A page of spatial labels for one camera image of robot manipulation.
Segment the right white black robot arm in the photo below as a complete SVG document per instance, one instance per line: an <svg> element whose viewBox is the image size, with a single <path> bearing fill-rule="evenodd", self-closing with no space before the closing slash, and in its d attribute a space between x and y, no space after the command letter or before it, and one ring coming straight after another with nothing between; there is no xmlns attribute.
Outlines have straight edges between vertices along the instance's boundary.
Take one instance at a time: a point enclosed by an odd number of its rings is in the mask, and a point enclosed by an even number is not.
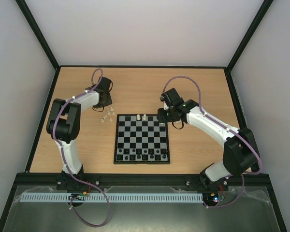
<svg viewBox="0 0 290 232"><path fill-rule="evenodd" d="M181 121L182 124L195 126L212 137L223 147L223 158L200 173L200 183L212 189L222 178L240 176L255 163L262 167L256 141L248 128L238 129L230 126L205 111L194 100L175 101L160 97L164 107L158 109L157 119L161 123Z"/></svg>

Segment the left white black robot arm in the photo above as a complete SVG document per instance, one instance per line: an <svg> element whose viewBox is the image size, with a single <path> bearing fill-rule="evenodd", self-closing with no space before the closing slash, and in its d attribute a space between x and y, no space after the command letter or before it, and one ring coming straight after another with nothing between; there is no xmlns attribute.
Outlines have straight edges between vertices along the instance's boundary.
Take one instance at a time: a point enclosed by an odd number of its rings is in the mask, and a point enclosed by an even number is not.
<svg viewBox="0 0 290 232"><path fill-rule="evenodd" d="M88 108L104 109L111 104L110 91L102 89L85 90L70 99L53 101L46 131L58 146L63 172L79 174L83 168L76 142L80 132L81 114Z"/></svg>

